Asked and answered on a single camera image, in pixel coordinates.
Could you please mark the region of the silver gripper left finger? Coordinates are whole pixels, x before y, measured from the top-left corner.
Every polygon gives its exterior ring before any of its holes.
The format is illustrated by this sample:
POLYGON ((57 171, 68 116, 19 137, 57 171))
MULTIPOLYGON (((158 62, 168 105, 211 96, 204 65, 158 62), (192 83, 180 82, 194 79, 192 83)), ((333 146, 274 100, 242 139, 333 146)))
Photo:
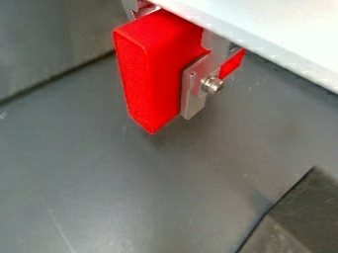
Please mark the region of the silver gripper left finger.
POLYGON ((160 9, 148 0, 122 0, 122 5, 130 21, 140 19, 160 9))

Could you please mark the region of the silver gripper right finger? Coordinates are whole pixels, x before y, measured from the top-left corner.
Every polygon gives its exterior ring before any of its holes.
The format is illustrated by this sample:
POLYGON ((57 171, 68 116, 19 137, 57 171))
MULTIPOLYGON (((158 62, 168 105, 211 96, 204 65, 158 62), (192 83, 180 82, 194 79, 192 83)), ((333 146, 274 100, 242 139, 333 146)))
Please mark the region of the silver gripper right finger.
POLYGON ((202 33, 206 52, 182 71, 180 115, 190 120, 203 109, 208 95, 218 95, 224 78, 242 62, 242 48, 212 32, 202 33))

